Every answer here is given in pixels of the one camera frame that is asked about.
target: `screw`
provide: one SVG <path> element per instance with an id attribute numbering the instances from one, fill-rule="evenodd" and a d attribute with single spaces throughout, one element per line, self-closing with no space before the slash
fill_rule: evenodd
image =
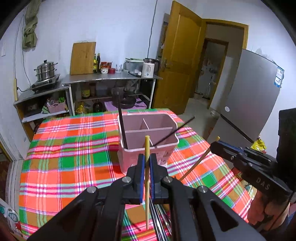
<path id="1" fill-rule="evenodd" d="M 208 191 L 208 188 L 206 186 L 199 186 L 197 189 L 202 193 L 206 193 Z"/>
<path id="2" fill-rule="evenodd" d="M 131 178 L 130 178 L 130 177 L 123 177 L 123 178 L 122 178 L 122 181 L 123 181 L 124 183 L 129 183 L 129 182 L 131 181 Z"/>
<path id="3" fill-rule="evenodd" d="M 95 186 L 91 186 L 87 188 L 87 192 L 89 193 L 94 193 L 96 191 L 96 187 Z"/>
<path id="4" fill-rule="evenodd" d="M 166 183 L 170 183 L 173 178 L 172 177 L 164 177 L 163 180 L 166 182 Z"/>

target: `cutting board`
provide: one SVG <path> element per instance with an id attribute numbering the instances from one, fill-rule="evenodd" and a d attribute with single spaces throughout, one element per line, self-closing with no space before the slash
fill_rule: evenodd
<path id="1" fill-rule="evenodd" d="M 92 74 L 96 42 L 74 43 L 72 48 L 70 74 Z"/>

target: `checkered fabric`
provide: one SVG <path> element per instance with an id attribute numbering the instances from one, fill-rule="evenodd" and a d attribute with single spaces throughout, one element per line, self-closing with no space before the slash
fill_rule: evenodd
<path id="1" fill-rule="evenodd" d="M 168 113 L 180 126 L 182 120 L 168 109 L 128 111 Z M 123 177 L 117 157 L 116 112 L 79 115 L 44 121 L 23 162 L 20 179 L 20 221 L 29 237 L 88 186 L 106 187 Z M 197 161 L 209 144 L 190 127 L 177 132 L 179 144 L 168 160 L 168 173 L 178 179 Z M 222 158 L 212 154 L 183 183 L 209 187 L 229 207 L 247 220 L 251 199 Z M 133 213 L 142 206 L 127 205 L 123 240 L 156 240 L 152 221 Z"/>

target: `wooden door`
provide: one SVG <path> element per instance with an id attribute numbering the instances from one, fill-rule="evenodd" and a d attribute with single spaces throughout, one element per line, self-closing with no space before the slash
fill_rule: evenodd
<path id="1" fill-rule="evenodd" d="M 157 82 L 154 108 L 184 113 L 205 38 L 206 23 L 194 12 L 173 1 Z"/>

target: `refrigerator door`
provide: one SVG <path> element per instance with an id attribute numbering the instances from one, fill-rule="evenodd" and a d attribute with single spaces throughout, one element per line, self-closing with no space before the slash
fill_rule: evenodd
<path id="1" fill-rule="evenodd" d="M 278 66 L 248 50 L 242 50 L 239 67 L 221 114 L 255 141 L 279 94 L 274 84 Z"/>
<path id="2" fill-rule="evenodd" d="M 219 117 L 217 123 L 212 130 L 210 136 L 207 139 L 207 142 L 211 144 L 215 141 L 216 137 L 219 136 L 221 141 L 227 142 L 230 145 L 236 147 L 251 147 L 253 143 L 250 143 L 247 139 L 245 139 L 239 132 L 237 132 L 231 125 L 229 125 L 222 117 Z M 225 160 L 228 167 L 233 168 L 233 164 Z"/>

